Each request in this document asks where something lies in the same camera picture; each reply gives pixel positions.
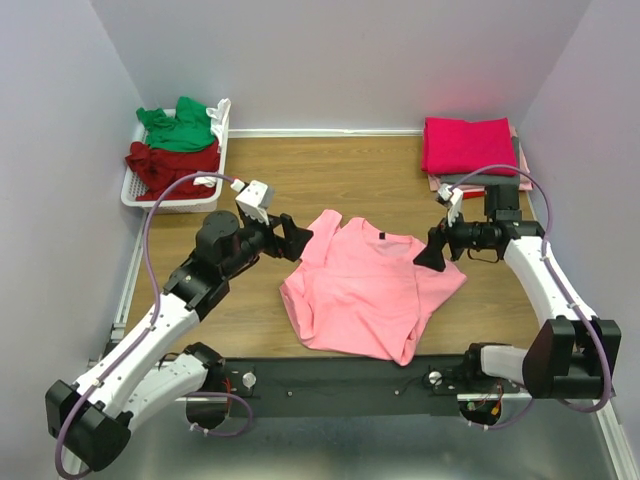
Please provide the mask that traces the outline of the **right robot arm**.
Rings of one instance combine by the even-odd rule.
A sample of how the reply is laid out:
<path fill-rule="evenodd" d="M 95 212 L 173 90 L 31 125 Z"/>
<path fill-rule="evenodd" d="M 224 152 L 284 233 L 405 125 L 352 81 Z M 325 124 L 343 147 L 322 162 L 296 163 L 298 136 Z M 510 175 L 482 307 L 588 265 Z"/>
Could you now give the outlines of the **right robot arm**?
<path fill-rule="evenodd" d="M 442 185 L 437 200 L 446 207 L 446 215 L 429 230 L 415 264 L 443 272 L 462 255 L 493 251 L 516 275 L 540 324 L 527 349 L 470 345 L 458 369 L 462 384 L 480 392 L 500 378 L 524 387 L 534 399 L 556 399 L 571 406 L 580 400 L 591 400 L 596 407 L 607 403 L 621 330 L 582 301 L 555 259 L 546 230 L 523 218 L 518 189 L 486 187 L 483 221 L 464 219 L 459 188 Z"/>

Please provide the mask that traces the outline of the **aluminium frame rail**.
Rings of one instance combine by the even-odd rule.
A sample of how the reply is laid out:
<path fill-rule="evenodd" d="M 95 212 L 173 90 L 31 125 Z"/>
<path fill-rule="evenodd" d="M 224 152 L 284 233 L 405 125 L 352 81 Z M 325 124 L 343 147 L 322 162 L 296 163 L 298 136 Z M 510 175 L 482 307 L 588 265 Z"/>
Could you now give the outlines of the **aluminium frame rail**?
<path fill-rule="evenodd" d="M 185 352 L 188 348 L 197 345 L 197 344 L 201 344 L 201 343 L 196 343 L 196 344 L 192 344 L 187 346 L 181 353 Z M 160 359 L 160 361 L 157 363 L 156 367 L 158 369 L 164 369 L 168 366 L 172 366 L 175 363 L 176 358 L 178 357 L 178 355 L 172 355 L 169 350 L 168 352 Z M 521 396 L 523 396 L 526 400 L 527 403 L 529 405 L 536 405 L 539 404 L 541 402 L 552 402 L 558 405 L 561 405 L 564 409 L 568 410 L 568 411 L 572 411 L 572 412 L 576 412 L 576 413 L 580 413 L 580 414 L 589 414 L 589 415 L 594 415 L 598 418 L 600 425 L 601 425 L 601 429 L 605 438 L 605 442 L 608 446 L 614 446 L 614 445 L 625 445 L 627 440 L 624 434 L 624 430 L 621 427 L 621 425 L 618 422 L 618 418 L 616 416 L 616 412 L 613 406 L 613 398 L 615 395 L 615 390 L 613 388 L 613 393 L 612 396 L 610 398 L 610 400 L 605 403 L 602 407 L 596 407 L 593 403 L 593 401 L 591 400 L 580 400 L 578 401 L 578 403 L 575 406 L 571 406 L 568 404 L 565 404 L 559 400 L 556 399 L 534 399 L 532 398 L 529 393 L 525 390 L 524 387 L 516 385 L 518 390 L 515 393 L 511 393 L 511 394 L 519 394 Z M 479 430 L 479 431 L 489 431 L 489 432 L 493 432 L 493 431 L 501 431 L 504 429 L 511 429 L 517 425 L 519 425 L 528 415 L 529 415 L 529 409 L 528 408 L 522 408 L 517 412 L 514 413 L 507 413 L 505 410 L 505 401 L 506 398 L 511 395 L 511 394 L 504 394 L 500 397 L 500 399 L 498 400 L 498 403 L 495 405 L 495 407 L 493 408 L 492 412 L 493 414 L 496 415 L 497 417 L 497 421 L 494 424 L 489 424 L 488 422 L 485 421 L 476 421 L 474 414 L 471 411 L 472 408 L 472 404 L 468 403 L 466 406 L 468 408 L 467 413 L 464 414 L 460 414 L 459 416 L 455 417 L 460 419 L 461 421 L 463 421 L 465 424 L 467 424 L 469 427 Z M 187 401 L 187 399 L 189 398 L 201 398 L 201 397 L 180 397 L 179 399 L 185 400 Z M 243 431 L 248 431 L 251 426 L 252 423 L 255 419 L 253 418 L 249 418 L 247 420 L 248 422 L 248 426 L 247 428 L 243 429 Z M 191 427 L 191 429 L 198 431 L 206 436 L 221 436 L 222 432 L 212 432 L 207 428 L 203 428 L 199 425 L 190 423 L 188 421 L 189 426 Z M 63 456 L 63 464 L 64 464 L 64 459 L 67 455 L 72 455 L 71 453 L 65 453 Z M 86 475 L 93 473 L 93 472 L 87 472 L 85 465 L 83 465 L 79 460 L 79 467 L 72 471 L 71 473 L 73 473 L 73 478 L 75 479 L 81 479 L 83 477 L 85 477 Z"/>

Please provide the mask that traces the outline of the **green t shirt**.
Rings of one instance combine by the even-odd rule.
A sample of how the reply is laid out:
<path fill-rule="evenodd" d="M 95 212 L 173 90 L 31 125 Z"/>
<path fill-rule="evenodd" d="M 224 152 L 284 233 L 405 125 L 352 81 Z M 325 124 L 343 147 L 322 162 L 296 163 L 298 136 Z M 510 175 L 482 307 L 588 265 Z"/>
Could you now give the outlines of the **green t shirt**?
<path fill-rule="evenodd" d="M 206 106 L 189 97 L 178 99 L 175 113 L 163 109 L 136 110 L 137 120 L 146 130 L 146 144 L 152 149 L 178 153 L 199 152 L 211 146 L 216 137 L 210 131 Z"/>

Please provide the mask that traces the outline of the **dark red t shirt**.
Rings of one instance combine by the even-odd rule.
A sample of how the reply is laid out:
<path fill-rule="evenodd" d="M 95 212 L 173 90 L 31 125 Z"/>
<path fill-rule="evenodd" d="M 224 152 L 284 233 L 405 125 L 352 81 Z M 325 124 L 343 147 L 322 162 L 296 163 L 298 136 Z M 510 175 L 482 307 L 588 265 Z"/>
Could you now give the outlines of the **dark red t shirt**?
<path fill-rule="evenodd" d="M 125 157 L 128 167 L 146 186 L 146 192 L 137 195 L 138 201 L 155 201 L 176 180 L 198 171 L 218 171 L 220 164 L 219 143 L 198 152 L 172 152 L 150 148 L 142 142 L 130 145 Z"/>

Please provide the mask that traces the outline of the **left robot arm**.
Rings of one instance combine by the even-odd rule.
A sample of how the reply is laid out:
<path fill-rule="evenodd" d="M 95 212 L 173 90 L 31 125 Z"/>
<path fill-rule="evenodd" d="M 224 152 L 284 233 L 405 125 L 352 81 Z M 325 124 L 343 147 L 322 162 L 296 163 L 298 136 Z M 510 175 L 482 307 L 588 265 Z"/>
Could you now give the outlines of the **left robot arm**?
<path fill-rule="evenodd" d="M 195 248 L 163 287 L 135 328 L 91 370 L 72 384 L 56 381 L 45 394 L 48 430 L 56 440 L 55 467 L 73 454 L 87 472 L 109 466 L 132 434 L 180 397 L 204 398 L 222 380 L 224 360 L 197 344 L 174 365 L 156 367 L 169 347 L 197 326 L 230 291 L 231 280 L 263 254 L 296 261 L 313 236 L 287 214 L 266 222 L 242 212 L 209 214 L 195 236 Z"/>

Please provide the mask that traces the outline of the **white garment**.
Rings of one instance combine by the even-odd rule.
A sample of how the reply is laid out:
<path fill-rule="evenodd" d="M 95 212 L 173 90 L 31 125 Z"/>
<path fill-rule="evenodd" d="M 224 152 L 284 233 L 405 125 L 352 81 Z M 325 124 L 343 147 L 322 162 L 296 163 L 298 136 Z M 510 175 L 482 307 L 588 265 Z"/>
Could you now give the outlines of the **white garment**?
<path fill-rule="evenodd" d="M 221 99 L 215 107 L 207 107 L 205 112 L 210 119 L 210 132 L 219 142 L 226 137 L 229 113 L 232 102 L 229 98 Z"/>

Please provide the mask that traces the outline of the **folded red t shirt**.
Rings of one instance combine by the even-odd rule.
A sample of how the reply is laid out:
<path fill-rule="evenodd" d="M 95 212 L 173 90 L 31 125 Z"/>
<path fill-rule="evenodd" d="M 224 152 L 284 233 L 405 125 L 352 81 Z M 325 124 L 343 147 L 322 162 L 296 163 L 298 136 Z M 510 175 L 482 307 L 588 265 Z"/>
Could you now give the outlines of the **folded red t shirt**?
<path fill-rule="evenodd" d="M 440 196 L 446 203 L 455 203 L 466 199 L 482 198 L 484 192 L 481 190 L 461 190 L 459 188 L 444 187 L 440 192 Z"/>

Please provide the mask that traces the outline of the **folded magenta t shirt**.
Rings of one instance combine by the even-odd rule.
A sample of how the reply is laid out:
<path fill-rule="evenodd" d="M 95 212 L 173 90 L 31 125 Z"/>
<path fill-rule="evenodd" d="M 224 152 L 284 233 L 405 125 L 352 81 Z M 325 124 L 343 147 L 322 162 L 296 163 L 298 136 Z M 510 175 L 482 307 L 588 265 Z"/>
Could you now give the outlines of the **folded magenta t shirt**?
<path fill-rule="evenodd" d="M 436 176 L 466 174 L 489 165 L 519 165 L 507 118 L 476 122 L 425 118 L 424 172 Z"/>

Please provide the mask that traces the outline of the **white plastic basket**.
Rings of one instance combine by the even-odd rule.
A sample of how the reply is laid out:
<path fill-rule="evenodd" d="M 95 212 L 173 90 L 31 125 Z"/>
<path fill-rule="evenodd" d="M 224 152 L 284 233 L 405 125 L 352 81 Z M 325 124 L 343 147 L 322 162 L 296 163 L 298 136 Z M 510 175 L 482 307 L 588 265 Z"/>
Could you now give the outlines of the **white plastic basket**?
<path fill-rule="evenodd" d="M 229 120 L 226 137 L 222 140 L 218 148 L 220 153 L 220 161 L 218 172 L 225 174 L 226 157 L 229 139 Z M 210 213 L 217 209 L 218 199 L 222 193 L 223 180 L 214 178 L 214 187 L 211 188 L 211 195 L 205 198 L 181 199 L 181 200 L 164 200 L 160 205 L 157 214 L 182 214 L 182 213 Z M 129 167 L 126 167 L 123 185 L 121 189 L 121 201 L 125 206 L 138 207 L 148 212 L 154 202 L 139 201 L 138 196 L 147 192 L 147 186 Z"/>

